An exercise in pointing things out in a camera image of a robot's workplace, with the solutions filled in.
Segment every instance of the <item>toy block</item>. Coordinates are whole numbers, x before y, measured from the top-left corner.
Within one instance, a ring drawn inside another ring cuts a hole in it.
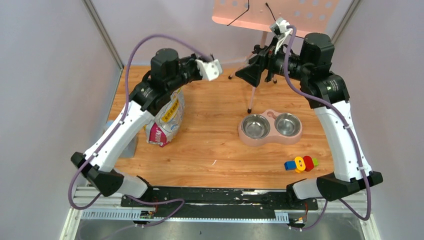
[[[318,159],[312,158],[312,162],[314,167],[318,166]]]
[[[305,162],[304,162],[304,159],[302,157],[297,156],[294,159],[294,162],[296,163],[296,169],[295,169],[296,173],[300,174],[301,172],[303,172],[305,170]]]
[[[295,170],[296,169],[296,163],[295,161],[286,161],[284,163],[284,167],[286,171]]]
[[[312,157],[304,156],[303,161],[305,162],[305,171],[306,172],[310,172],[312,169],[314,169],[314,162],[312,161]]]

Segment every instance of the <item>white wall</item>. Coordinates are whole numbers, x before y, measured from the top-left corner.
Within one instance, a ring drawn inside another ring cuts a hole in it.
[[[81,0],[1,1],[1,239],[59,238],[70,157],[101,133],[118,77]]]
[[[224,64],[243,60],[261,40],[260,31],[225,26],[212,21],[214,0],[92,1],[124,64],[127,63],[134,46],[142,38],[155,33],[182,39],[205,54],[213,53]],[[326,2],[327,0],[320,0],[318,3],[325,5]],[[335,32],[351,2],[352,0],[339,0],[327,26],[330,36]],[[304,4],[312,5],[313,1],[307,0]],[[272,34],[269,33],[268,43],[271,38]],[[302,40],[298,40],[293,49],[299,52],[301,46]],[[191,54],[177,43],[157,38],[148,41],[138,50],[133,63],[149,65],[155,52],[165,47],[176,49],[180,56]]]
[[[383,174],[372,209],[384,240],[423,238],[423,12],[420,0],[363,1],[333,57],[364,154]]]

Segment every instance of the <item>black wire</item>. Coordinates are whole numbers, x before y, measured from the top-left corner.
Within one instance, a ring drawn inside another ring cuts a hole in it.
[[[230,26],[232,23],[234,23],[235,20],[239,19],[241,16],[243,16],[243,14],[247,13],[250,8],[251,8],[250,0],[247,0],[247,9],[246,9],[246,11],[244,11],[242,14],[240,14],[240,16],[236,17],[233,21],[231,21],[230,23],[228,23],[227,26]]]
[[[265,5],[268,7],[269,11],[271,12],[272,18],[274,19],[274,21],[276,21],[276,17],[274,16],[273,11],[271,10],[270,6],[268,5],[268,2],[265,2]]]

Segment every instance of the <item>metal bowl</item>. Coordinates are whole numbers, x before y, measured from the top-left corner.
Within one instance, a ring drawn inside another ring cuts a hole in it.
[[[285,112],[275,119],[275,128],[280,134],[293,137],[301,130],[301,121],[295,115]]]
[[[250,114],[241,122],[241,129],[251,139],[263,139],[270,133],[270,123],[259,114]]]

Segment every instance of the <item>pet food bag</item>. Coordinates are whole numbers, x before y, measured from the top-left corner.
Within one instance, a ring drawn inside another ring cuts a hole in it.
[[[184,107],[183,90],[179,88],[172,93],[171,101],[162,107],[154,121],[144,126],[147,142],[164,147],[175,138],[183,122]]]

